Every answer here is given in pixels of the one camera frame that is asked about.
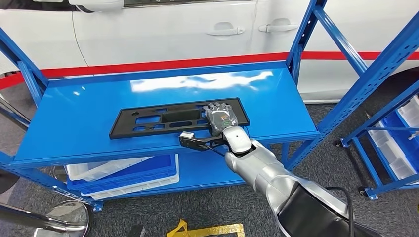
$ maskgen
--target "black tray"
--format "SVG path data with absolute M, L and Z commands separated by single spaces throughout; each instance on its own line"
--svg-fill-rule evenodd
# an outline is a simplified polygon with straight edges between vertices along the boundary
M 231 105 L 239 126 L 249 118 L 239 98 L 121 109 L 109 133 L 110 139 L 210 129 L 203 106 L 209 103 Z

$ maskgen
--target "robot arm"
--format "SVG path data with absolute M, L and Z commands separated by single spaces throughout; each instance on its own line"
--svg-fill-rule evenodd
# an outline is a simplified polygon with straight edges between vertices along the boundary
M 322 186 L 287 171 L 275 155 L 236 126 L 230 106 L 205 107 L 213 138 L 200 140 L 183 132 L 181 145 L 195 150 L 213 149 L 226 144 L 228 167 L 247 184 L 266 196 L 278 218 L 281 231 L 288 237 L 380 237 L 377 232 L 353 223 L 349 206 Z

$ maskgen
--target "car door handle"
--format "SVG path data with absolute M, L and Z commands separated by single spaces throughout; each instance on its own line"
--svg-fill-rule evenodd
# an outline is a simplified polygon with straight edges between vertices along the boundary
M 270 32 L 292 31 L 297 28 L 298 28 L 297 24 L 288 24 L 288 25 L 281 25 L 281 26 L 267 24 L 267 25 L 259 26 L 258 29 L 261 32 L 270 33 Z
M 213 30 L 207 32 L 206 34 L 210 36 L 232 36 L 242 34 L 244 31 L 246 31 L 244 27 L 234 27 L 232 29 Z

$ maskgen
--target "white car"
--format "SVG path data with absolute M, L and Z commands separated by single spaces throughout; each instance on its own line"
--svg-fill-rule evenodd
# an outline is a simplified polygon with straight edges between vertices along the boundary
M 309 3 L 69 0 L 75 7 L 67 0 L 40 1 L 3 6 L 0 26 L 39 68 L 55 69 L 46 71 L 54 76 L 284 60 Z M 367 63 L 418 9 L 418 0 L 329 0 L 325 7 Z M 358 78 L 319 24 L 300 69 L 298 88 L 307 103 L 336 102 Z M 416 52 L 395 73 L 418 66 Z M 0 73 L 15 70 L 0 55 Z

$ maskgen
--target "shelf rack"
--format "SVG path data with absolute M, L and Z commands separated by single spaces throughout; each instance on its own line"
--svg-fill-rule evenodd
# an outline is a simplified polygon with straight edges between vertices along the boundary
M 311 0 L 286 61 L 165 71 L 47 79 L 18 46 L 0 30 L 1 51 L 19 68 L 37 106 L 15 156 L 0 153 L 0 168 L 51 188 L 101 211 L 103 201 L 69 190 L 36 167 L 109 161 L 140 156 L 179 154 L 180 181 L 118 196 L 179 192 L 242 184 L 222 157 L 192 153 L 180 146 L 178 134 L 110 140 L 109 129 L 122 108 L 239 97 L 251 121 L 251 138 L 264 145 L 282 143 L 282 162 L 294 169 L 355 110 L 419 45 L 419 13 L 382 54 L 367 67 L 324 12 L 326 0 Z M 325 27 L 359 79 L 316 127 L 298 93 L 301 54 L 316 23 Z M 197 131 L 197 137 L 208 132 Z M 290 142 L 305 141 L 287 158 Z
M 376 145 L 374 142 L 371 134 L 368 131 L 380 131 L 385 130 L 388 131 L 388 136 L 391 136 L 394 139 L 394 142 L 397 146 L 400 147 L 403 155 L 412 154 L 414 159 L 418 159 L 418 156 L 415 154 L 415 144 L 418 142 L 417 138 L 411 137 L 415 134 L 415 131 L 419 131 L 417 127 L 409 127 L 404 119 L 400 116 L 399 112 L 397 111 L 400 106 L 405 104 L 410 98 L 417 95 L 419 93 L 419 80 L 416 81 L 414 84 L 409 86 L 404 92 L 394 98 L 390 103 L 380 109 L 376 114 L 374 114 L 371 118 L 369 118 L 363 125 L 355 129 L 351 134 L 347 137 L 342 138 L 341 142 L 343 147 L 348 148 L 349 144 L 352 143 L 354 147 L 357 149 L 358 154 L 360 155 L 361 159 L 364 161 L 366 168 L 370 172 L 376 187 L 361 187 L 360 192 L 365 194 L 369 197 L 370 200 L 378 199 L 378 194 L 388 192 L 391 190 L 396 189 L 414 189 L 419 188 L 419 184 L 412 184 L 415 181 L 419 181 L 419 173 L 411 174 L 408 177 L 404 177 L 399 179 L 395 172 L 393 171 L 392 167 L 389 163 L 389 158 L 387 158 L 382 150 Z M 376 124 L 379 122 L 384 123 L 383 127 L 377 127 Z M 385 170 L 387 171 L 388 175 L 391 178 L 391 181 L 387 184 L 383 184 L 380 176 L 378 175 L 376 169 L 374 168 L 373 164 L 371 163 L 367 153 L 365 152 L 363 146 L 361 145 L 359 138 L 362 136 L 366 136 L 368 141 L 371 143 L 372 147 L 374 148 L 376 154 L 378 155 L 379 160 L 381 161 L 382 165 L 384 166 Z

